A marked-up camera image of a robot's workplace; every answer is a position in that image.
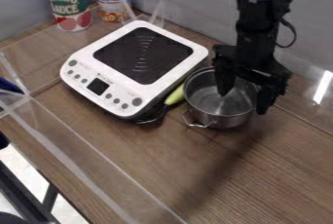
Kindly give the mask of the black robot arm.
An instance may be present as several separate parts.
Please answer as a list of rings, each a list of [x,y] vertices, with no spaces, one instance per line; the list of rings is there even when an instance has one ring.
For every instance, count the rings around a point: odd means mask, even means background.
[[[277,47],[289,48],[297,30],[284,18],[293,0],[237,0],[237,45],[214,45],[214,76],[217,91],[228,95],[236,79],[255,83],[257,113],[264,115],[277,97],[287,93],[292,71],[277,61]]]

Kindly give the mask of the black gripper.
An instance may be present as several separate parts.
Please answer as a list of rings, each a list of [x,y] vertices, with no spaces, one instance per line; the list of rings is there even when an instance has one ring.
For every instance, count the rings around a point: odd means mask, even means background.
[[[237,44],[214,45],[214,76],[217,91],[227,96],[237,78],[260,86],[257,113],[265,115],[277,97],[287,93],[292,71],[277,61],[275,51],[280,24],[268,29],[237,25]]]

